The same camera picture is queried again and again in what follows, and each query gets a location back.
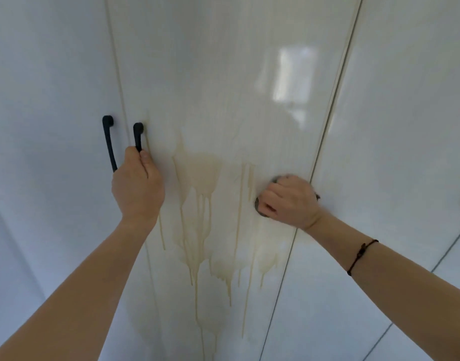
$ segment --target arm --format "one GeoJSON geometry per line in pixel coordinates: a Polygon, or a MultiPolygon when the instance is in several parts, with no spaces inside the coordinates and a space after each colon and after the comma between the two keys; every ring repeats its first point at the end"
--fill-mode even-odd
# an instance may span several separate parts
{"type": "Polygon", "coordinates": [[[115,231],[0,347],[0,361],[96,361],[126,280],[165,197],[163,181],[145,151],[128,147],[113,175],[123,218],[115,231]]]}
{"type": "MultiPolygon", "coordinates": [[[[325,212],[311,185],[297,176],[279,178],[259,196],[258,210],[311,235],[347,271],[362,243],[372,238],[325,212]]],[[[460,290],[374,243],[352,277],[407,336],[435,360],[460,360],[460,290]]]]}

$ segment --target forearm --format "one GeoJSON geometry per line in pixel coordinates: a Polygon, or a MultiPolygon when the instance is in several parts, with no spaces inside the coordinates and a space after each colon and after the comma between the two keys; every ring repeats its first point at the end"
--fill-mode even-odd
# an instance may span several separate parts
{"type": "MultiPolygon", "coordinates": [[[[347,271],[370,237],[324,214],[306,230],[347,271]]],[[[460,290],[380,243],[352,277],[407,336],[434,359],[460,359],[460,290]]]]}
{"type": "Polygon", "coordinates": [[[0,361],[96,361],[150,230],[122,221],[0,347],[0,361]]]}

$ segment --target black door handle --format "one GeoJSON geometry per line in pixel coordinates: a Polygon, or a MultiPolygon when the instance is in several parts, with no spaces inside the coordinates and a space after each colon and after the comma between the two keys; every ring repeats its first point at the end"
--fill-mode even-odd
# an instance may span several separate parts
{"type": "Polygon", "coordinates": [[[137,147],[138,152],[141,152],[141,135],[145,127],[143,123],[135,123],[133,125],[133,135],[135,136],[135,147],[137,147]]]}
{"type": "Polygon", "coordinates": [[[116,161],[114,160],[114,153],[113,153],[113,146],[111,144],[111,135],[110,135],[110,127],[113,126],[113,116],[105,115],[103,117],[103,130],[105,132],[105,139],[106,139],[106,146],[108,148],[108,154],[110,155],[111,167],[113,168],[113,172],[118,170],[116,166],[116,161]]]}

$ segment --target hand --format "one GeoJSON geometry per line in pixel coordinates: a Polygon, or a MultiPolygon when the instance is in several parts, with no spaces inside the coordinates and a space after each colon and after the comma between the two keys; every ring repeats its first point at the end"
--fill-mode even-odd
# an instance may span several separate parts
{"type": "Polygon", "coordinates": [[[308,230],[322,217],[312,186],[295,175],[281,176],[258,196],[258,211],[269,218],[308,230]]]}
{"type": "Polygon", "coordinates": [[[125,162],[113,174],[112,193],[123,214],[122,220],[151,230],[165,199],[160,171],[146,151],[125,151],[125,162]]]}

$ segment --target bracelet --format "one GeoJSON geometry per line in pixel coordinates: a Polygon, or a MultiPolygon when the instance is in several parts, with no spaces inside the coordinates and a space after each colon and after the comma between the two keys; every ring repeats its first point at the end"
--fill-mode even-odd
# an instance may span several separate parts
{"type": "Polygon", "coordinates": [[[378,242],[376,239],[373,239],[369,244],[362,244],[362,247],[360,247],[360,250],[358,251],[357,253],[357,258],[355,259],[355,261],[353,261],[353,264],[350,266],[350,269],[347,271],[347,274],[349,276],[352,275],[352,269],[353,269],[353,266],[355,266],[355,264],[357,263],[358,260],[360,260],[362,258],[362,256],[364,255],[365,251],[367,250],[367,248],[369,248],[372,244],[374,244],[375,242],[378,242]]]}

